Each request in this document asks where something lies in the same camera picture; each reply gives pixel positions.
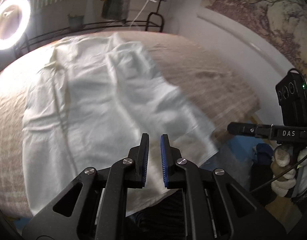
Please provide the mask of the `right white gloved hand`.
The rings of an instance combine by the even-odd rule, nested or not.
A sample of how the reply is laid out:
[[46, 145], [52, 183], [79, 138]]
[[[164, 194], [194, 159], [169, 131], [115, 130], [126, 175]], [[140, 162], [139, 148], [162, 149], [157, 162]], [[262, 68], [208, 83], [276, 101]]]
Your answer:
[[[292, 146], [280, 145], [273, 152], [271, 170], [273, 177], [280, 175], [292, 167]], [[292, 197], [300, 197], [307, 193], [307, 159], [297, 168], [286, 172], [277, 180], [271, 183], [271, 189], [280, 197], [286, 197], [292, 189]]]

